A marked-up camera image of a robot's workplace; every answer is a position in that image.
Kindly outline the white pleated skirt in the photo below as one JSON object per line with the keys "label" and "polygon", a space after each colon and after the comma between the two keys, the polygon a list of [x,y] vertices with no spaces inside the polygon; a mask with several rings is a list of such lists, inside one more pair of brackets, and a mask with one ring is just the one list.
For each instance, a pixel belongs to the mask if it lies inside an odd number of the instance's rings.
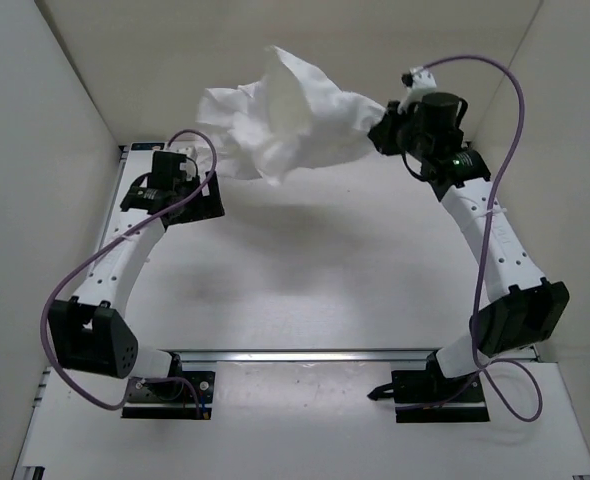
{"label": "white pleated skirt", "polygon": [[376,101],[341,89],[319,67],[271,45],[259,80],[204,90],[196,123],[215,144],[222,176],[280,185],[298,168],[370,154],[367,135],[384,112]]}

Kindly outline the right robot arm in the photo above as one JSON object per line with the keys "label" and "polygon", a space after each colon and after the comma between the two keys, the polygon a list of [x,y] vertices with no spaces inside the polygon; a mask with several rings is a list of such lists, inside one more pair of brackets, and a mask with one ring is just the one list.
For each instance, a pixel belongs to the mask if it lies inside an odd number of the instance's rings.
{"label": "right robot arm", "polygon": [[431,187],[484,269],[488,303],[477,314],[475,333],[429,358],[424,391],[440,401],[479,362],[549,339],[570,299],[566,285],[550,282],[526,253],[491,191],[482,156],[464,145],[460,124],[467,107],[463,98],[445,92],[391,101],[368,133],[378,152],[419,161],[415,179]]}

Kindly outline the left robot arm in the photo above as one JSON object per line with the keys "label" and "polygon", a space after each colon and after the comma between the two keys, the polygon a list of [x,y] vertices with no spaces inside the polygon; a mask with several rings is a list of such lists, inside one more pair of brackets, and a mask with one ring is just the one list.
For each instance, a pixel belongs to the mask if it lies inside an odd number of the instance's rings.
{"label": "left robot arm", "polygon": [[149,172],[129,187],[108,243],[90,260],[87,278],[70,298],[48,301],[40,335],[51,365],[117,379],[149,379],[163,398],[183,389],[175,354],[144,346],[127,324],[126,307],[156,244],[174,225],[219,218],[217,175]]}

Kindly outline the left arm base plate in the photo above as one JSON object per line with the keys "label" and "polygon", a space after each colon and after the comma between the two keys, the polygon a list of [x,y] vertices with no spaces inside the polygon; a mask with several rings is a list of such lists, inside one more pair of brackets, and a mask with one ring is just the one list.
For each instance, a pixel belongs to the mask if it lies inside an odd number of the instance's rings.
{"label": "left arm base plate", "polygon": [[197,401],[181,383],[142,386],[129,392],[121,417],[145,420],[210,420],[216,373],[193,370],[184,371],[183,376],[195,388]]}

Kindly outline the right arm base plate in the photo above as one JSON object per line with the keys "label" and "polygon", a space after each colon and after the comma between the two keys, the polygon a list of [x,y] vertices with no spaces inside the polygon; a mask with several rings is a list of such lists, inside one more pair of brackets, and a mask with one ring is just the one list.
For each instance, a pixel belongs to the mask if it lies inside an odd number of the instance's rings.
{"label": "right arm base plate", "polygon": [[367,398],[392,399],[399,424],[486,423],[490,421],[477,377],[437,380],[427,370],[393,370],[391,381]]}

